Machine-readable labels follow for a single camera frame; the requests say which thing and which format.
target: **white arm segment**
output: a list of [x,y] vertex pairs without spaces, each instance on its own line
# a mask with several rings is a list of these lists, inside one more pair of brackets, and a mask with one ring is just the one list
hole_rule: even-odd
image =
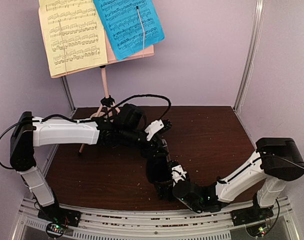
[[256,162],[253,162],[259,157],[260,154],[254,152],[240,168],[228,177],[221,179],[221,181],[225,181],[226,183],[217,182],[216,193],[218,201],[230,203],[243,191],[268,177],[260,167],[262,160],[259,159]]
[[36,196],[37,201],[42,207],[54,203],[52,190],[48,186],[38,166],[34,166],[27,171],[18,171],[18,173],[24,178],[29,190]]
[[[96,144],[99,130],[95,122],[71,123],[67,120],[49,119],[46,122],[34,122],[33,146],[38,147],[47,144]],[[54,195],[48,186],[38,166],[27,171],[18,172],[28,184],[30,191],[36,196],[42,207],[54,203]]]
[[96,144],[99,130],[95,122],[71,123],[67,120],[49,119],[46,122],[34,122],[33,146],[47,144]]
[[261,208],[272,207],[275,199],[286,187],[286,182],[277,177],[268,177],[263,187],[257,192],[258,204]]

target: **musical notes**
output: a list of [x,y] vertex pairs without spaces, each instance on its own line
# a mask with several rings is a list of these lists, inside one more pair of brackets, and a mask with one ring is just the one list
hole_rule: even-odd
[[73,62],[75,60],[81,60],[84,58],[89,58],[100,54],[100,49],[96,46],[88,47],[80,50],[72,50],[66,55],[57,55],[53,57],[53,62],[55,65],[64,64],[65,62]]
[[79,46],[79,45],[90,45],[95,42],[98,42],[98,35],[91,34],[91,35],[84,35],[83,37],[76,36],[69,38],[64,41],[55,41],[52,43],[52,51],[56,52],[57,50],[64,50],[64,48],[69,49],[71,47]]
[[107,63],[93,0],[40,0],[40,12],[51,76]]
[[61,27],[57,26],[50,29],[50,37],[54,38],[56,36],[65,36],[65,35],[73,35],[76,33],[84,33],[87,31],[92,31],[97,29],[97,23],[94,21],[85,22],[82,24],[72,24],[72,25],[65,25]]
[[88,4],[88,3],[92,3],[93,0],[62,0],[62,1],[55,1],[53,3],[50,4],[46,4],[46,11],[55,11],[57,9],[66,9],[69,7],[74,7],[74,6],[81,6],[83,4]]
[[164,39],[152,0],[93,0],[118,60]]
[[95,17],[96,16],[96,10],[95,8],[89,8],[89,9],[85,9],[85,10],[75,10],[75,11],[67,11],[67,12],[63,12],[61,14],[53,14],[51,16],[49,16],[47,18],[47,22],[48,24],[54,24],[54,23],[58,23],[58,22],[63,22],[63,21],[70,21],[73,19],[83,19],[86,17]]

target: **yellow sheet music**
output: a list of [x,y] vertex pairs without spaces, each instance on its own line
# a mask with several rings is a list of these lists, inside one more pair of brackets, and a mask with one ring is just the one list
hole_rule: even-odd
[[105,32],[93,0],[39,0],[51,76],[107,64]]

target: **white plastic bracket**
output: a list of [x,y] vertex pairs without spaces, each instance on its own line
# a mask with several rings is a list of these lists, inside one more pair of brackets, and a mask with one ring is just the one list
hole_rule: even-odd
[[157,133],[159,130],[161,130],[164,127],[164,124],[162,120],[156,120],[153,121],[147,128],[145,129],[145,132],[147,135],[147,140],[151,141],[152,137]]
[[187,172],[183,170],[181,165],[172,167],[172,179],[174,180],[173,186],[175,186],[179,180],[185,181],[186,174]]

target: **black cable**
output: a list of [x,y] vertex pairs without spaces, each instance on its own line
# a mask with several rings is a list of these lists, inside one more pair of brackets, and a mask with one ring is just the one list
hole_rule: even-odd
[[281,212],[281,207],[280,207],[280,203],[278,202],[278,200],[276,199],[276,203],[278,205],[278,213],[277,213],[277,217],[275,219],[275,222],[273,223],[273,225],[271,226],[271,228],[268,230],[268,232],[265,234],[265,236],[273,229],[273,227],[275,226],[279,216],[280,216],[280,212]]
[[[268,157],[268,158],[277,158],[277,159],[280,159],[280,160],[283,160],[283,161],[286,161],[288,162],[289,164],[292,164],[300,169],[303,169],[304,170],[304,167],[302,166],[299,166],[298,164],[294,163],[294,162],[291,162],[289,160],[287,160],[286,158],[283,158],[281,156],[277,156],[277,155],[262,155],[258,158],[256,158],[255,160],[253,160],[253,163],[257,162],[259,159],[261,158],[265,158],[265,157]],[[239,174],[241,174],[243,171],[245,171],[247,168],[249,168],[252,164],[248,164],[245,168],[243,168],[241,171],[239,171],[237,174],[235,174],[234,176],[231,177],[231,179],[227,180],[227,182],[225,181],[222,181],[222,180],[217,180],[218,183],[220,184],[226,184],[228,182],[230,182],[231,180],[233,180],[234,178],[236,178]]]
[[165,96],[162,96],[162,95],[156,95],[156,94],[138,94],[138,95],[133,95],[133,96],[130,96],[128,97],[127,99],[124,99],[123,101],[121,101],[120,103],[118,103],[117,105],[111,107],[111,109],[109,111],[107,111],[102,117],[105,117],[106,115],[108,115],[113,109],[115,108],[118,108],[119,106],[121,106],[122,104],[126,103],[127,101],[131,100],[131,99],[134,99],[134,98],[158,98],[158,99],[164,99],[167,101],[168,103],[168,106],[167,106],[167,109],[163,112],[163,114],[159,117],[159,119],[161,119],[163,116],[165,116],[165,114],[170,110],[171,106],[172,106],[172,103],[171,101],[165,97]]
[[72,122],[72,123],[82,123],[82,124],[85,124],[85,123],[92,123],[94,122],[95,120],[92,120],[92,119],[85,119],[85,120],[74,120],[74,119],[71,119],[71,118],[68,118],[64,115],[61,115],[61,114],[52,114],[50,116],[47,116],[43,119],[41,119],[41,122],[46,122],[47,120],[51,119],[51,118],[61,118],[61,119],[64,119],[64,120],[67,120],[69,122]]
[[[5,131],[0,135],[0,141],[1,141],[1,139],[4,137],[4,135],[7,134],[7,132],[9,132],[12,128],[14,128],[14,127],[16,127],[16,126],[18,126],[18,125],[20,125],[20,124],[24,124],[24,125],[25,125],[25,124],[30,124],[31,122],[34,123],[34,122],[38,122],[38,121],[36,121],[36,120],[33,120],[33,121],[24,120],[24,121],[19,121],[19,122],[13,124],[12,126],[10,126],[7,130],[5,130]],[[2,168],[4,168],[4,169],[8,169],[8,170],[13,170],[13,169],[14,169],[14,168],[12,168],[12,167],[8,167],[8,166],[3,165],[3,164],[1,163],[1,161],[0,161],[0,166],[1,166]]]
[[179,172],[179,171],[177,171],[177,170],[172,170],[173,172],[176,172],[176,173],[178,173],[180,176],[181,176],[181,178],[182,179],[184,179],[185,181],[186,181],[186,178]]
[[[257,162],[259,159],[261,159],[262,157],[259,156],[258,158],[256,158],[255,160],[253,160],[253,163]],[[228,179],[227,182],[222,181],[222,180],[217,180],[218,183],[220,184],[226,184],[229,183],[231,180],[233,180],[234,178],[236,178],[239,174],[241,174],[243,171],[245,171],[247,168],[249,168],[252,164],[248,164],[246,167],[244,167],[242,170],[240,170],[238,173],[236,173],[234,176],[231,177],[231,179]]]
[[289,164],[294,165],[294,166],[296,166],[296,167],[298,167],[298,168],[304,170],[304,167],[299,166],[298,164],[296,164],[296,163],[294,163],[294,162],[291,162],[291,161],[289,161],[289,160],[287,160],[286,158],[283,158],[283,157],[281,157],[281,156],[277,156],[277,155],[263,155],[263,156],[262,156],[262,158],[265,158],[265,157],[280,159],[280,160],[286,161],[286,162],[288,162]]

